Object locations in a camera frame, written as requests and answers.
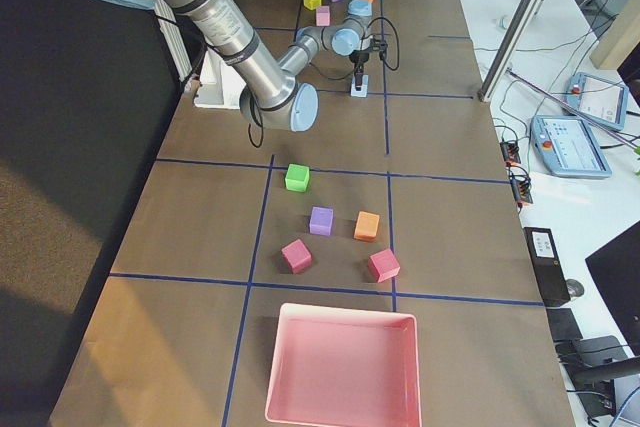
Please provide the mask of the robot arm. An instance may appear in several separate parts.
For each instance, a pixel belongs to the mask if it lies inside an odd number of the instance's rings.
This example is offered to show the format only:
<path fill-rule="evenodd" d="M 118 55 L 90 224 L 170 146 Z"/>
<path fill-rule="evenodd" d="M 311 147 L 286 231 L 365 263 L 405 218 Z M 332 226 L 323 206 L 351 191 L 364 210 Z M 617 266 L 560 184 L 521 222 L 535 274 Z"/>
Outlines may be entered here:
<path fill-rule="evenodd" d="M 102 0 L 151 10 L 156 0 Z M 372 6 L 353 0 L 338 25 L 307 27 L 281 59 L 275 59 L 234 0 L 164 0 L 174 13 L 190 18 L 208 46 L 244 80 L 239 103 L 244 118 L 266 129 L 303 132 L 318 114 L 318 94 L 296 76 L 323 50 L 349 56 L 368 45 Z"/>

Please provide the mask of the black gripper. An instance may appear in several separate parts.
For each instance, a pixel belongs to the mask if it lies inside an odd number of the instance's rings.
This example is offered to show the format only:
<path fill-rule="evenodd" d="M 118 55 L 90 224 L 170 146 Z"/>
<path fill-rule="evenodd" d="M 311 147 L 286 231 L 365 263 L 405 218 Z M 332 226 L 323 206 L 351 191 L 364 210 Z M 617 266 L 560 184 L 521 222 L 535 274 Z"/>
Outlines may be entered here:
<path fill-rule="evenodd" d="M 356 50 L 351 53 L 351 62 L 353 63 L 353 89 L 366 88 L 366 75 L 364 68 L 369 61 L 369 53 L 366 50 Z"/>

